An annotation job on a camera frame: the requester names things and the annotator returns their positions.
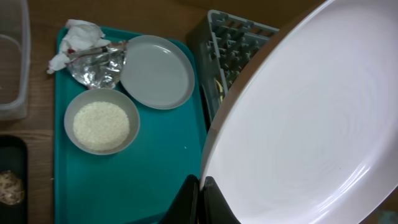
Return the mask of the large pinkish white plate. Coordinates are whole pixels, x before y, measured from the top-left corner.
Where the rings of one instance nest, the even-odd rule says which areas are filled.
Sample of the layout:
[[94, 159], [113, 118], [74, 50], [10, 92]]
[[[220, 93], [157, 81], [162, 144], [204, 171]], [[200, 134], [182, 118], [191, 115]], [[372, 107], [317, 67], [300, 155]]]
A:
[[359, 223], [397, 187], [397, 1], [325, 1], [245, 66], [201, 184], [230, 223]]

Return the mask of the yellow plastic spoon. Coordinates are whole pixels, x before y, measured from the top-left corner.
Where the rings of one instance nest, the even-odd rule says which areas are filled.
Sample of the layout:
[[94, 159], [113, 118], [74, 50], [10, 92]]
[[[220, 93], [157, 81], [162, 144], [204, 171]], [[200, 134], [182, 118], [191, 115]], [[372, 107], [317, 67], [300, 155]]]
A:
[[220, 101], [220, 103], [222, 103], [222, 102], [223, 102], [223, 98], [224, 98], [224, 89], [223, 89], [223, 86], [222, 86], [222, 84], [221, 84], [217, 79], [215, 79], [215, 84], [216, 84], [217, 89], [218, 89], [218, 98], [219, 98], [219, 101]]

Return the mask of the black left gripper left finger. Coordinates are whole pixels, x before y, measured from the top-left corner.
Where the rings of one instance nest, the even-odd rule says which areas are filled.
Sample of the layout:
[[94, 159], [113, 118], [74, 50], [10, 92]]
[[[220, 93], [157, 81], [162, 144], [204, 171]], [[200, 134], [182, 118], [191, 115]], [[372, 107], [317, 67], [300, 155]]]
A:
[[188, 175], [159, 224], [197, 224], [199, 181]]

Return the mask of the grey bowl of rice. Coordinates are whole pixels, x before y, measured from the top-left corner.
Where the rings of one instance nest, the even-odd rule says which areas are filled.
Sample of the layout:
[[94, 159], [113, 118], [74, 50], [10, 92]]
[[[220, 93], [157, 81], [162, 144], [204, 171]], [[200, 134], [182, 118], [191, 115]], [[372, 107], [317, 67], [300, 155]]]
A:
[[117, 90], [87, 90], [68, 105], [64, 116], [67, 136], [82, 151], [110, 155], [126, 149], [140, 130], [137, 107]]

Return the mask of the brown food scrap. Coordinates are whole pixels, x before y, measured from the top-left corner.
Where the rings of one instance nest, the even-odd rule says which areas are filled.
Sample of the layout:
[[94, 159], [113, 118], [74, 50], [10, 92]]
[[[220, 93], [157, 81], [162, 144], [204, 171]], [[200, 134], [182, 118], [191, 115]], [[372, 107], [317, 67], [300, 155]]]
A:
[[22, 180], [11, 171], [1, 172], [1, 203], [16, 205], [25, 197]]

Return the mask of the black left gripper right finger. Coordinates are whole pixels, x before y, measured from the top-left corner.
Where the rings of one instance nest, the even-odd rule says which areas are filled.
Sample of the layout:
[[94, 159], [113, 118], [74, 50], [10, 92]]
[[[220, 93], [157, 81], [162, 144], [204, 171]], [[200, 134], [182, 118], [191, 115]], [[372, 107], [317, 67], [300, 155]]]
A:
[[201, 222], [204, 224], [240, 224], [214, 178], [208, 176], [201, 190]]

